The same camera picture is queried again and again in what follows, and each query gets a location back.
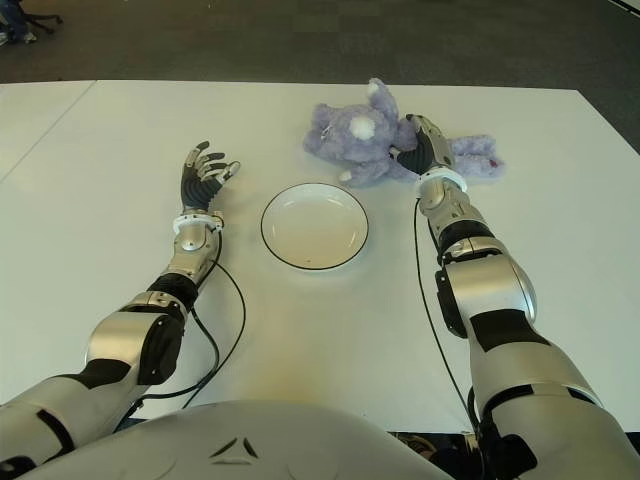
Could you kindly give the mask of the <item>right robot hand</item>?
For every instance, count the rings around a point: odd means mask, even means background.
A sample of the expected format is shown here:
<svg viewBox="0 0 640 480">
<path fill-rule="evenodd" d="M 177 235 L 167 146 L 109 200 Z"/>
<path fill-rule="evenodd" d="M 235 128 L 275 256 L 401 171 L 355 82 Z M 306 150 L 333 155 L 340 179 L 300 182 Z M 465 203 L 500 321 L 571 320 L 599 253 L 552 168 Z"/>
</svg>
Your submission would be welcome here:
<svg viewBox="0 0 640 480">
<path fill-rule="evenodd" d="M 439 127 L 423 115 L 407 114 L 406 120 L 414 129 L 416 147 L 408 151 L 392 150 L 392 158 L 417 175 L 436 167 L 453 169 L 454 155 Z"/>
</svg>

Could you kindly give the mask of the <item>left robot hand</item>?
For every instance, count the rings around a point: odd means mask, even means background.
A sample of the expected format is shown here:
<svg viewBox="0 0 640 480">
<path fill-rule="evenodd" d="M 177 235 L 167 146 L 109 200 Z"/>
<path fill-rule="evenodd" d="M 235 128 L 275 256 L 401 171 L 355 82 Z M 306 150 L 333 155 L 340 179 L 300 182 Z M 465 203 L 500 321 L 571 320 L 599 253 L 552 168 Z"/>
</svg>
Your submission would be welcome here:
<svg viewBox="0 0 640 480">
<path fill-rule="evenodd" d="M 209 141 L 197 144 L 182 168 L 180 197 L 182 212 L 207 211 L 224 184 L 241 168 L 238 161 L 225 162 L 223 152 L 207 152 Z"/>
</svg>

